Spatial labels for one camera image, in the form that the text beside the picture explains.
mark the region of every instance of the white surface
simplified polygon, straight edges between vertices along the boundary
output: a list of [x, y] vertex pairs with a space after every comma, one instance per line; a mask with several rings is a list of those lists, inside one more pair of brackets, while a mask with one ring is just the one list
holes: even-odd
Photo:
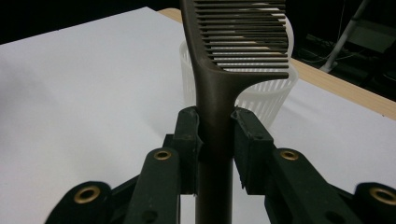
[[[43, 223], [75, 185], [116, 187], [183, 106], [181, 24], [143, 8], [0, 46], [0, 223]], [[332, 184], [396, 187], [396, 121], [299, 81], [271, 133]], [[267, 223], [234, 173], [233, 223]], [[193, 221], [183, 197], [182, 223]]]

